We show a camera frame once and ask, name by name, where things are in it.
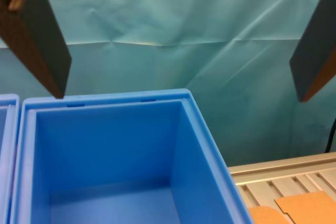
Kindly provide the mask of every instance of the teal backdrop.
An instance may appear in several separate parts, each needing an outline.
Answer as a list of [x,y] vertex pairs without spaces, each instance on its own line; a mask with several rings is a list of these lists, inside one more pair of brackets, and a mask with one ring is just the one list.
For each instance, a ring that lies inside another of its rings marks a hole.
[[[228,166],[324,151],[336,80],[300,104],[289,68],[318,0],[50,2],[73,59],[66,95],[188,88]],[[0,93],[50,96],[0,47]]]

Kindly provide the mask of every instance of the blue plastic bin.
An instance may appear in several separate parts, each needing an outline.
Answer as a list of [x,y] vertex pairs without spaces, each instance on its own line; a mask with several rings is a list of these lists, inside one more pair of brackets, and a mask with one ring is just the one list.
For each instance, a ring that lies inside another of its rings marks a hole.
[[0,224],[9,220],[19,113],[17,95],[0,95]]
[[182,89],[25,100],[11,223],[252,221]]

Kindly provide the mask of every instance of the blue bin edge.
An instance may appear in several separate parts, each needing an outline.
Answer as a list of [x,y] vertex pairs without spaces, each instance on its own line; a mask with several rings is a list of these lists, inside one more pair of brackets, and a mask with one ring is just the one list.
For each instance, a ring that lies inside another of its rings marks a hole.
[[11,209],[11,198],[12,198],[12,188],[13,188],[13,180],[14,180],[14,170],[15,170],[15,155],[16,155],[16,147],[17,147],[17,141],[18,141],[18,133],[19,133],[19,118],[20,118],[20,112],[21,112],[21,106],[20,106],[20,98],[16,94],[1,94],[0,95],[0,106],[7,106],[7,105],[15,105],[15,112],[14,112],[14,122],[13,122],[13,131],[11,135],[11,146],[10,154],[9,154],[9,174],[6,181],[6,195],[5,198],[5,209],[4,209],[4,216],[2,221],[3,224],[8,223],[10,218],[10,209]]
[[126,93],[112,93],[112,94],[89,94],[89,95],[70,95],[65,96],[63,99],[56,99],[54,97],[44,98],[28,98],[25,99],[21,107],[20,127],[18,135],[17,155],[16,155],[16,169],[14,174],[14,186],[13,186],[13,200],[12,200],[12,212],[16,211],[17,201],[17,186],[18,176],[21,169],[21,151],[22,151],[22,130],[25,126],[24,117],[25,111],[30,109],[44,109],[44,108],[64,108],[74,106],[90,106],[90,105],[105,105],[105,104],[117,104],[117,103],[131,103],[142,101],[155,101],[155,100],[169,100],[169,99],[182,99],[190,98],[193,108],[198,112],[197,117],[201,122],[203,130],[206,132],[209,139],[212,141],[212,151],[215,154],[216,161],[222,171],[226,186],[230,195],[225,195],[225,203],[232,214],[234,223],[254,223],[246,205],[244,204],[240,193],[230,175],[230,172],[223,160],[223,157],[207,127],[207,124],[196,104],[192,93],[188,89],[171,89],[171,90],[158,90],[158,91],[140,91],[140,92],[126,92]]

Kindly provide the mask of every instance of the black cable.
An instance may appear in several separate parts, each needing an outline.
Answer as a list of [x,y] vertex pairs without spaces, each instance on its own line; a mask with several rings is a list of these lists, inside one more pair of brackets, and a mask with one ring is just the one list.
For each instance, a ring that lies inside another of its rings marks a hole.
[[325,149],[324,153],[330,152],[331,145],[332,145],[332,140],[334,139],[334,135],[335,135],[335,131],[336,131],[336,118],[335,118],[334,123],[332,124],[331,130],[330,130],[330,133],[329,133],[329,139],[328,139],[327,146],[326,146],[326,149]]

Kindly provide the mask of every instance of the brown cardboard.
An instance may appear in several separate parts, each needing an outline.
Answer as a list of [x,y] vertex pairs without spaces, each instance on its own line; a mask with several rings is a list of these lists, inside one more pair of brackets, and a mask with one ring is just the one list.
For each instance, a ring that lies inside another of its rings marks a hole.
[[255,224],[289,224],[280,212],[271,207],[251,207],[248,210]]
[[275,200],[295,224],[335,224],[336,202],[324,191]]

